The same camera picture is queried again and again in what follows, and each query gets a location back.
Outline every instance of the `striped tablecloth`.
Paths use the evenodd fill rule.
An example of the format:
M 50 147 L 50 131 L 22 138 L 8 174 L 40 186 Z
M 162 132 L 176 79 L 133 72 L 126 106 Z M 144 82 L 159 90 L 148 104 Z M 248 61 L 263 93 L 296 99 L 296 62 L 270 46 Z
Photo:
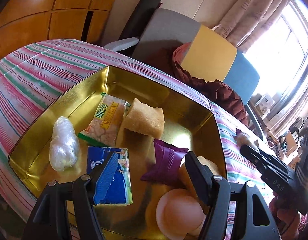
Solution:
M 9 153 L 44 109 L 77 82 L 107 65 L 150 78 L 210 109 L 220 131 L 228 180 L 252 180 L 270 201 L 272 191 L 239 154 L 233 138 L 236 128 L 253 140 L 256 136 L 229 113 L 187 85 L 129 57 L 78 40 L 49 40 L 20 48 L 0 60 L 0 193 L 24 221 L 36 200 L 11 170 Z M 233 209 L 231 205 L 226 238 L 232 230 Z M 73 239 L 79 239 L 73 228 L 72 234 Z

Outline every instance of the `silver bolt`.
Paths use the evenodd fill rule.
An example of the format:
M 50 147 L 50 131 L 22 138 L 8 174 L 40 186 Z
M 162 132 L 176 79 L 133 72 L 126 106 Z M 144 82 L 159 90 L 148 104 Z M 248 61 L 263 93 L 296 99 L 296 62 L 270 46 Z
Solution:
M 55 180 L 49 181 L 48 185 L 49 185 L 50 187 L 53 187 L 53 186 L 56 185 L 56 181 L 55 181 Z
M 90 176 L 88 174 L 84 174 L 81 176 L 81 180 L 89 180 L 90 179 Z
M 249 187 L 254 187 L 255 183 L 252 182 L 251 180 L 249 180 L 249 181 L 247 181 L 246 185 L 249 186 Z
M 214 180 L 217 180 L 217 181 L 221 181 L 223 179 L 223 177 L 220 175 L 214 175 L 213 178 Z

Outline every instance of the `beige curtain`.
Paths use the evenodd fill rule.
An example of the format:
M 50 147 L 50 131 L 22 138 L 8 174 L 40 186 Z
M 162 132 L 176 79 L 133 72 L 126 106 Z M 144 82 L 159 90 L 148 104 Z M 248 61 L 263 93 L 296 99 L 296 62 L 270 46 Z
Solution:
M 267 123 L 268 129 L 276 138 L 283 135 L 296 121 L 307 102 L 308 75 L 291 102 Z
M 213 30 L 243 53 L 280 17 L 291 0 L 238 0 Z

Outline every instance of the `hand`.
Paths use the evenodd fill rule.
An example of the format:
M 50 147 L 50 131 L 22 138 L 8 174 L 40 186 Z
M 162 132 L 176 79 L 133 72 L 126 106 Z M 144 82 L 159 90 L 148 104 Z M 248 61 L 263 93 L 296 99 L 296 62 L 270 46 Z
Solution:
M 298 238 L 298 226 L 300 224 L 301 216 L 300 213 L 293 209 L 278 209 L 276 202 L 278 195 L 273 192 L 275 198 L 270 202 L 269 209 L 273 214 L 273 217 L 277 217 L 279 220 L 290 225 L 289 228 L 284 232 L 281 232 L 282 240 L 294 240 Z

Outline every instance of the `metal tray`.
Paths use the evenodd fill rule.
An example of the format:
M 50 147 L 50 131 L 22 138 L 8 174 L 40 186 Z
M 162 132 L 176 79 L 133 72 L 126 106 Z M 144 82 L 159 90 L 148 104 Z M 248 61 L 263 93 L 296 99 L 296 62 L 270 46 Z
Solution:
M 162 140 L 190 148 L 196 155 L 213 161 L 226 177 L 222 144 L 211 111 L 150 79 L 107 66 L 73 86 L 50 105 L 9 155 L 11 168 L 35 197 L 39 197 L 48 181 L 74 181 L 86 173 L 88 145 L 85 141 L 80 139 L 81 152 L 75 166 L 59 173 L 49 164 L 49 144 L 54 122 L 61 115 L 69 117 L 76 134 L 85 129 L 94 116 L 102 92 L 130 103 L 137 98 L 150 106 L 161 107 L 165 118 Z M 95 207 L 106 239 L 166 239 L 156 224 L 155 211 L 161 196 L 171 188 L 140 180 L 155 160 L 153 138 L 122 129 L 116 146 L 128 148 L 133 204 Z M 68 202 L 68 211 L 70 223 L 76 225 L 72 202 Z

